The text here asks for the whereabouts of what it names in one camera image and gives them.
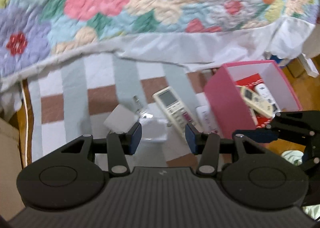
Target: white remote control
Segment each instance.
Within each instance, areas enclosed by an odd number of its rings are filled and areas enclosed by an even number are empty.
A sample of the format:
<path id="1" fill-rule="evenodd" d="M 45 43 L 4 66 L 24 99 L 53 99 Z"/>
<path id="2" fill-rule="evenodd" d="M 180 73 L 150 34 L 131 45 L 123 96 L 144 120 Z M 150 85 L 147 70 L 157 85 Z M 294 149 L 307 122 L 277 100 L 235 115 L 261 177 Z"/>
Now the white remote control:
<path id="1" fill-rule="evenodd" d="M 264 98 L 246 87 L 241 87 L 240 93 L 242 99 L 250 108 L 254 109 L 256 112 L 268 119 L 272 117 L 272 106 Z"/>
<path id="2" fill-rule="evenodd" d="M 267 102 L 269 102 L 272 105 L 273 117 L 276 115 L 277 112 L 281 112 L 271 92 L 264 83 L 258 84 L 254 88 L 254 90 L 256 91 L 256 93 L 258 93 L 261 97 L 263 97 L 265 100 L 267 100 Z"/>
<path id="3" fill-rule="evenodd" d="M 213 115 L 210 106 L 204 105 L 196 108 L 199 122 L 203 127 L 203 131 L 206 133 L 215 133 L 222 135 L 220 128 L 217 124 L 215 116 Z"/>
<path id="4" fill-rule="evenodd" d="M 152 97 L 183 138 L 187 123 L 192 123 L 198 130 L 201 129 L 190 110 L 170 86 L 156 92 Z"/>

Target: white power adapter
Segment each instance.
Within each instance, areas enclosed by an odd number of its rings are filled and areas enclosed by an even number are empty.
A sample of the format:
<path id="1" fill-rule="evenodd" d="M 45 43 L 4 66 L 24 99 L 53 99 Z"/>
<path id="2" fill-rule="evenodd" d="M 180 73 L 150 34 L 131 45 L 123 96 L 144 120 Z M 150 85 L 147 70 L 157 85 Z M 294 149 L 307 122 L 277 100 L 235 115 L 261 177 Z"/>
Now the white power adapter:
<path id="1" fill-rule="evenodd" d="M 140 118 L 139 122 L 142 126 L 141 141 L 148 141 L 152 143 L 163 143 L 167 140 L 167 137 L 168 137 L 167 119 Z"/>
<path id="2" fill-rule="evenodd" d="M 138 121 L 139 116 L 119 104 L 104 121 L 104 125 L 113 132 L 128 132 Z"/>

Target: cardboard box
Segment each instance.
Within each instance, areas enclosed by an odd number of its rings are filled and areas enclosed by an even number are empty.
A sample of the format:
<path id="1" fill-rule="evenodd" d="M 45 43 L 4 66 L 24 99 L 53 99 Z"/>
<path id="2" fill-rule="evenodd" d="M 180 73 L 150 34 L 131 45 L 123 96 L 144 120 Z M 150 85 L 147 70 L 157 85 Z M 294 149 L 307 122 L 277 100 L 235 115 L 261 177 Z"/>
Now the cardboard box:
<path id="1" fill-rule="evenodd" d="M 235 81 L 259 73 L 281 110 L 301 111 L 301 104 L 287 78 L 274 61 L 224 64 L 204 87 L 205 95 L 225 138 L 238 129 L 255 129 Z"/>
<path id="2" fill-rule="evenodd" d="M 0 215 L 5 220 L 24 208 L 16 186 L 20 171 L 19 131 L 0 119 Z"/>

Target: floral quilt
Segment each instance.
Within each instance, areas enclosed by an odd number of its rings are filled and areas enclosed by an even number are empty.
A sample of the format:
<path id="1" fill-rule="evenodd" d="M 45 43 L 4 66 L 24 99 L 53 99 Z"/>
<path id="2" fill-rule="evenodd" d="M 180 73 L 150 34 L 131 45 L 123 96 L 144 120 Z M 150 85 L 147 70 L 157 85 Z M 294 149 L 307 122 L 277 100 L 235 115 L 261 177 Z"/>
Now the floral quilt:
<path id="1" fill-rule="evenodd" d="M 215 33 L 280 16 L 316 23 L 318 0 L 0 0 L 0 76 L 95 41 L 139 33 Z"/>

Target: red flower pattern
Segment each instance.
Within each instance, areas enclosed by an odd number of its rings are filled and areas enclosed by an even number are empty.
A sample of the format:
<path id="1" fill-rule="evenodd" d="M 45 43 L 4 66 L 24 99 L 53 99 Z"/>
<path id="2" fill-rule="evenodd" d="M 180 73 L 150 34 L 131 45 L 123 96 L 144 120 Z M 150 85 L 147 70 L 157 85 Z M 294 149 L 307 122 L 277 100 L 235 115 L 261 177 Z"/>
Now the red flower pattern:
<path id="1" fill-rule="evenodd" d="M 238 0 L 230 0 L 224 4 L 224 8 L 230 15 L 235 15 L 241 10 L 242 4 Z"/>
<path id="2" fill-rule="evenodd" d="M 11 55 L 15 56 L 17 54 L 23 54 L 27 45 L 28 41 L 23 32 L 18 32 L 17 34 L 12 34 L 10 36 L 6 47 L 10 50 Z"/>
<path id="3" fill-rule="evenodd" d="M 201 23 L 201 21 L 197 18 L 190 21 L 186 28 L 187 33 L 215 33 L 220 31 L 221 31 L 220 26 L 212 26 L 212 27 L 205 28 Z"/>

